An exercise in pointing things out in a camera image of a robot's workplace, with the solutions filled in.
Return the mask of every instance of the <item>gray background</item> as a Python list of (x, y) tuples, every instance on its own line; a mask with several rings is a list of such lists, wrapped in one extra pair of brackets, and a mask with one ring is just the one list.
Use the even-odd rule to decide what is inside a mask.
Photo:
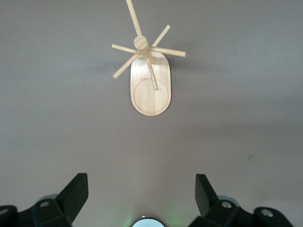
[(130, 99), (135, 30), (124, 0), (0, 1), (0, 204), (19, 211), (79, 172), (75, 227), (142, 215), (186, 227), (195, 174), (252, 212), (303, 222), (303, 1), (134, 0), (167, 56), (172, 99), (155, 117)]

